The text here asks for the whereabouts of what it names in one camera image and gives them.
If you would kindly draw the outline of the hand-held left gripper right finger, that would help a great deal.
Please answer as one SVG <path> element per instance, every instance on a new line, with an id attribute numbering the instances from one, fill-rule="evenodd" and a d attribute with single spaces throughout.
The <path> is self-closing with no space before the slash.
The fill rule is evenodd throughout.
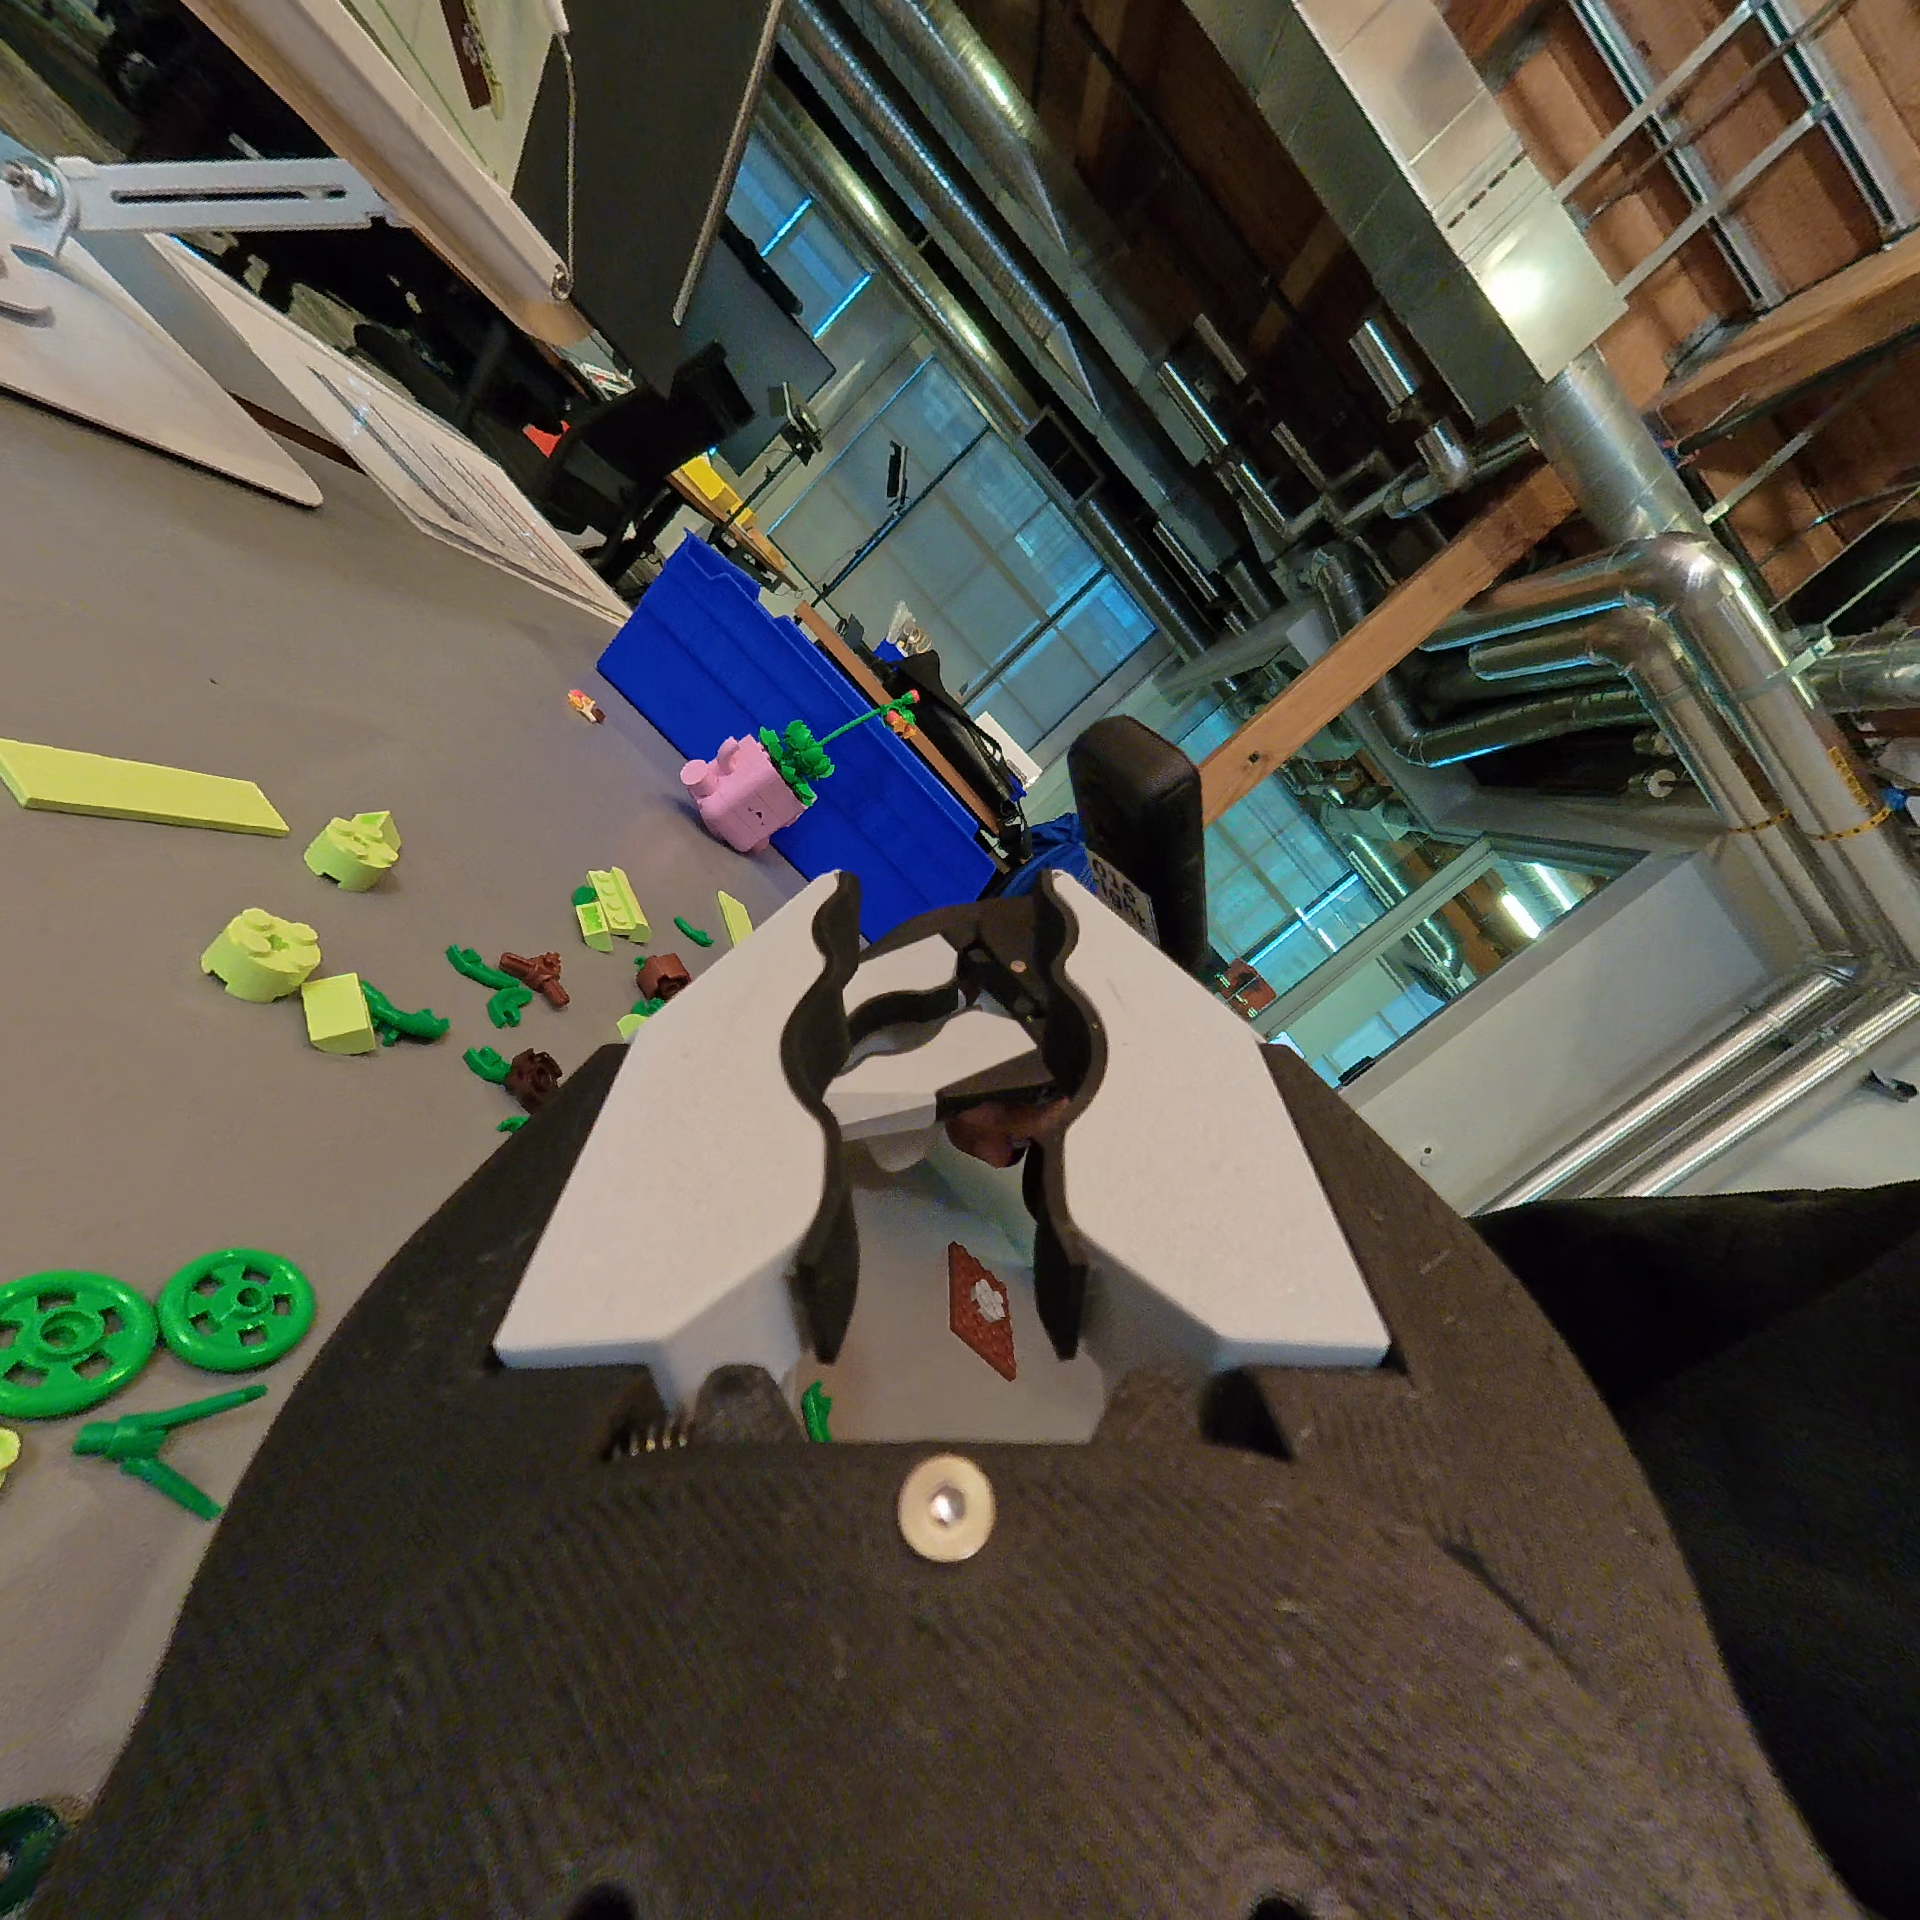
<path id="1" fill-rule="evenodd" d="M 1374 1372 L 1390 1334 L 1269 1047 L 1079 881 L 1039 882 L 1034 955 L 1064 1110 L 1030 1166 L 1030 1278 L 1057 1361 L 1103 1385 Z"/>

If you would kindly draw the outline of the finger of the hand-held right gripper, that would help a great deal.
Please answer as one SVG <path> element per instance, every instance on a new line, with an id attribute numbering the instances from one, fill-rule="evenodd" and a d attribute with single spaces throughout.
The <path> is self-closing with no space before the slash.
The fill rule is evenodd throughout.
<path id="1" fill-rule="evenodd" d="M 994 1072 L 974 1081 L 836 1081 L 826 1110 L 845 1142 L 906 1146 L 943 1131 L 943 1122 L 983 1100 L 1066 1103 L 1085 1072 L 1070 1043 L 1049 1038 L 1050 988 L 1034 916 L 983 916 L 992 946 Z"/>
<path id="2" fill-rule="evenodd" d="M 844 988 L 836 1081 L 974 1081 L 994 1072 L 992 946 L 978 905 L 942 907 L 866 948 Z"/>

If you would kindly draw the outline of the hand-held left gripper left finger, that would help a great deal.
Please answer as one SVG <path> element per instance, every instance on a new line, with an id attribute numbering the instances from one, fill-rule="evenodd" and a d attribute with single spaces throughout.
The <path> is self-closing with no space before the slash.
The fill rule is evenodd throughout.
<path id="1" fill-rule="evenodd" d="M 697 1390 L 839 1359 L 856 1220 L 824 1094 L 856 958 L 860 882 L 834 872 L 641 1022 L 496 1329 L 504 1367 Z"/>

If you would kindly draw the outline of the brown tile with flower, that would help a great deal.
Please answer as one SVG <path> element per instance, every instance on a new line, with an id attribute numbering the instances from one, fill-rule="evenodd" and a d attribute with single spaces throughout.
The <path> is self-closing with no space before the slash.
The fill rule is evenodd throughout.
<path id="1" fill-rule="evenodd" d="M 1016 1343 L 1007 1287 L 960 1241 L 946 1249 L 949 1329 L 997 1378 L 1016 1382 Z"/>

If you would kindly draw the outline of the pink toy pot with plant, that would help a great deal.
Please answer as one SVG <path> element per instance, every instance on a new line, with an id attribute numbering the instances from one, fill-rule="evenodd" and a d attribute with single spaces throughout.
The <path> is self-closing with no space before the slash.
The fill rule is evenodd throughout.
<path id="1" fill-rule="evenodd" d="M 807 722 L 792 721 L 784 729 L 761 728 L 752 737 L 729 737 L 713 756 L 685 761 L 680 785 L 709 834 L 752 857 L 817 801 L 817 787 L 834 774 L 826 751 L 836 738 L 869 722 L 912 735 L 919 705 L 920 696 L 912 688 L 826 735 L 813 735 Z"/>

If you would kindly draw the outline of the blue storage bin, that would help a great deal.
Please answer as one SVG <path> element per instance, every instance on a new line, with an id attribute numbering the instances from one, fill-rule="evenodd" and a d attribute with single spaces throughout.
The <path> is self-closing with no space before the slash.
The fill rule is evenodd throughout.
<path id="1" fill-rule="evenodd" d="M 871 705 L 791 617 L 761 607 L 738 568 L 697 542 L 666 558 L 599 673 L 685 759 L 797 721 L 826 737 Z M 997 878 L 974 811 L 896 731 L 860 726 L 826 754 L 831 778 L 773 834 L 773 851 L 804 881 L 855 874 L 869 942 L 970 904 Z"/>

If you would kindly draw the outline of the green toy wheel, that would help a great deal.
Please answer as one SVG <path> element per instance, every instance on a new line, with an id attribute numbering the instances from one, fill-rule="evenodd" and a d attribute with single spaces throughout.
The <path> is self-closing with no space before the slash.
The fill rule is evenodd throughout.
<path id="1" fill-rule="evenodd" d="M 1 1284 L 1 1415 L 74 1418 L 124 1390 L 153 1359 L 156 1308 L 88 1272 L 38 1272 Z"/>
<path id="2" fill-rule="evenodd" d="M 232 1247 L 182 1264 L 161 1284 L 156 1314 L 172 1356 L 238 1377 L 297 1348 L 316 1323 L 318 1296 L 289 1257 Z"/>

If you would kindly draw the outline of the lime round toy brick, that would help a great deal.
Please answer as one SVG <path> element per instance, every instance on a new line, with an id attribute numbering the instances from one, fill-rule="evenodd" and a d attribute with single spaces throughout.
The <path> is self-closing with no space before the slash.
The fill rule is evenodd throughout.
<path id="1" fill-rule="evenodd" d="M 249 907 L 213 937 L 199 970 L 238 1002 L 272 1003 L 298 994 L 319 960 L 319 935 L 311 926 Z"/>
<path id="2" fill-rule="evenodd" d="M 303 867 L 344 895 L 365 895 L 399 859 L 399 832 L 386 810 L 330 819 L 303 849 Z"/>

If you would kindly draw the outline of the cluster of silver ducts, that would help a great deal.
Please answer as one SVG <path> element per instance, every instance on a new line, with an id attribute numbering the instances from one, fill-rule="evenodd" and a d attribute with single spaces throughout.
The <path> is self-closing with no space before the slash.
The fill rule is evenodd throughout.
<path id="1" fill-rule="evenodd" d="M 1674 1193 L 1804 1131 L 1870 1065 L 1916 1065 L 1916 854 L 1876 810 L 1757 590 L 1696 513 L 1598 338 L 1621 302 L 1433 6 L 1197 6 L 1286 156 L 1473 419 L 1519 417 L 1543 467 L 1258 713 L 1321 729 L 1422 640 L 1487 665 L 1610 665 L 1677 751 L 1805 958 L 1632 1097 L 1548 1094 L 1548 1068 L 1652 1063 L 1628 1016 L 1673 960 L 1632 958 L 1621 911 L 1545 958 L 1557 1016 L 1444 1016 L 1430 1091 L 1462 1095 L 1444 1198 L 1510 1210 L 1615 1186 Z"/>

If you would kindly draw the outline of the laminated paper sheet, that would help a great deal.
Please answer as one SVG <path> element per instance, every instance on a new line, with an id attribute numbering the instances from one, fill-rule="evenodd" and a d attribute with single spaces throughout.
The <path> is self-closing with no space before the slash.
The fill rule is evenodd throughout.
<path id="1" fill-rule="evenodd" d="M 487 452 L 327 347 L 298 351 L 294 359 L 303 361 L 302 402 L 416 529 L 613 627 L 624 624 L 629 603 Z"/>

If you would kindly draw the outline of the large lime toy tile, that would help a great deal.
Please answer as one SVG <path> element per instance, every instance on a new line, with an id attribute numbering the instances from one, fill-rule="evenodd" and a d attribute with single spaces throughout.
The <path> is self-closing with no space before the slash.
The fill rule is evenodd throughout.
<path id="1" fill-rule="evenodd" d="M 289 832 L 257 785 L 151 761 L 5 738 L 1 782 L 22 810 L 263 836 Z"/>

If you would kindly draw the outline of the white book stand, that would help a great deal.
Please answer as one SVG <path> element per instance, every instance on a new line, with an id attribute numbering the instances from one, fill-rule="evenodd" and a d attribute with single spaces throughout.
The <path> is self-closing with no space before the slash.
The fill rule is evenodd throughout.
<path id="1" fill-rule="evenodd" d="M 5 159 L 5 394 L 303 511 L 319 490 L 87 250 L 106 236 L 417 233 L 533 338 L 570 346 L 548 242 L 398 63 L 336 3 L 192 6 L 325 140 L 318 159 Z"/>

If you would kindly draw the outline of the toy instruction booklet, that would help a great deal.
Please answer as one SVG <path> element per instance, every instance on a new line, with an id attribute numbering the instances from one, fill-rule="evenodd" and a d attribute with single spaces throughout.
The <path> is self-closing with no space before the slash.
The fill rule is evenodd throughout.
<path id="1" fill-rule="evenodd" d="M 350 3 L 461 148 L 511 185 L 565 8 L 548 3 Z"/>

